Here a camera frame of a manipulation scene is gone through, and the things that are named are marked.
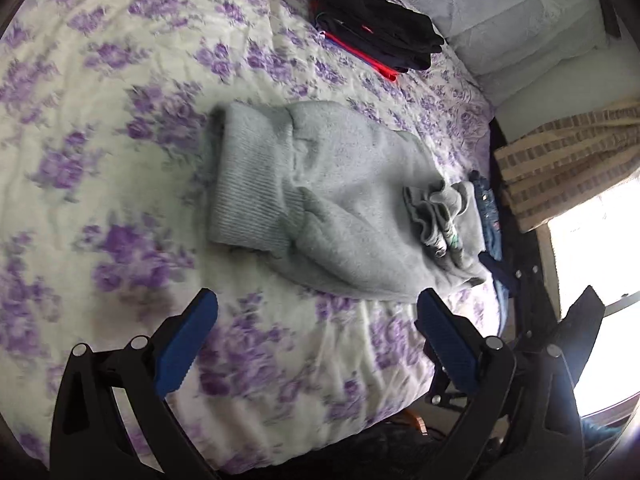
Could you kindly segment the grey sweatpants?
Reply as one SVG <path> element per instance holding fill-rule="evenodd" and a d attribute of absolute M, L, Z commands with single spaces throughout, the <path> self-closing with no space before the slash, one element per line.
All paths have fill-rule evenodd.
<path fill-rule="evenodd" d="M 413 301 L 483 284 L 473 185 L 448 183 L 417 136 L 334 102 L 212 117 L 208 236 L 336 296 Z"/>

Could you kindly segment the folded black red clothing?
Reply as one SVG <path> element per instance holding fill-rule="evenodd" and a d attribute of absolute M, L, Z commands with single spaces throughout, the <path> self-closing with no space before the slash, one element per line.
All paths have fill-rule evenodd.
<path fill-rule="evenodd" d="M 445 40 L 431 19 L 388 0 L 309 0 L 314 26 L 389 81 L 431 67 Z"/>

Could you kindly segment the blue denim jeans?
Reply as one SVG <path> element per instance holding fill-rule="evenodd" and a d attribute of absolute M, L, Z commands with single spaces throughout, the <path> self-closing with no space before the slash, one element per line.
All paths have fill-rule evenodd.
<path fill-rule="evenodd" d="M 480 257 L 482 263 L 489 263 L 489 271 L 494 281 L 500 312 L 509 313 L 510 292 L 515 287 L 513 266 L 503 253 L 503 240 L 499 220 L 499 209 L 495 193 L 488 179 L 477 170 L 469 173 L 469 180 L 473 185 L 475 203 L 480 214 L 485 255 Z"/>

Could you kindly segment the beige checked curtain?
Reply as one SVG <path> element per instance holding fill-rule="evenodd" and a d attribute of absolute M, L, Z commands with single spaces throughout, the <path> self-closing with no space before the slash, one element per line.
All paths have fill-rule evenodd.
<path fill-rule="evenodd" d="M 520 231 L 533 231 L 639 170 L 639 101 L 546 122 L 495 160 Z"/>

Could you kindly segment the purple floral bedspread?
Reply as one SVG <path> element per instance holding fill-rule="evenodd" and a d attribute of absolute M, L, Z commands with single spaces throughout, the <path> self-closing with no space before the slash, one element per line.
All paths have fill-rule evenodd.
<path fill-rule="evenodd" d="M 408 304 L 206 242 L 208 113 L 301 100 L 418 136 L 451 182 L 488 168 L 494 111 L 451 49 L 390 82 L 308 0 L 25 0 L 1 39 L 1 413 L 29 455 L 49 457 L 74 344 L 119 348 L 205 287 L 220 315 L 169 403 L 212 465 L 280 464 L 426 393 Z"/>

